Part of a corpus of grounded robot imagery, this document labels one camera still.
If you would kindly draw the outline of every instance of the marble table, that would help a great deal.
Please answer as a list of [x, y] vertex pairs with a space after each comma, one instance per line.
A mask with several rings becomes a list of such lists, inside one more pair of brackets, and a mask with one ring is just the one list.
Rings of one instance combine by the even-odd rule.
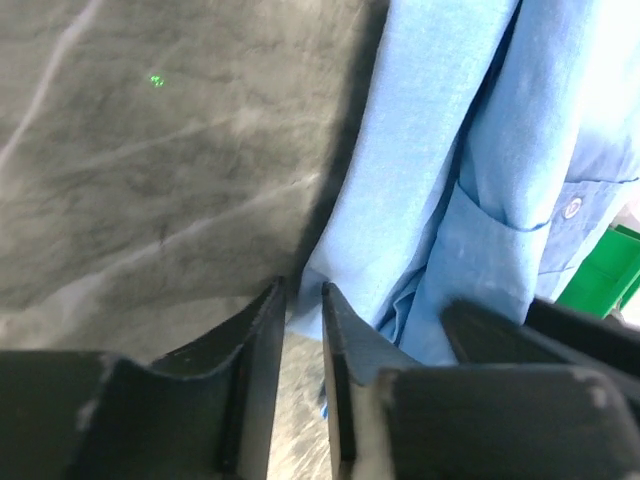
[[[0, 0], [0, 347], [142, 361], [300, 272], [357, 135], [377, 0]], [[328, 478], [285, 344], [270, 478]]]

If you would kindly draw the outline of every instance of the blue fabric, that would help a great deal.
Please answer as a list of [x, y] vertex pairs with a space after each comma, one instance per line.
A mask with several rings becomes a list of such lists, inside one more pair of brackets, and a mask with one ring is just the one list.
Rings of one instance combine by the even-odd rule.
[[321, 338], [320, 289], [332, 281], [402, 350], [451, 364], [437, 318], [451, 298], [522, 322], [535, 294], [559, 295], [638, 188], [640, 33], [629, 10], [640, 7], [517, 7], [392, 3], [291, 330]]

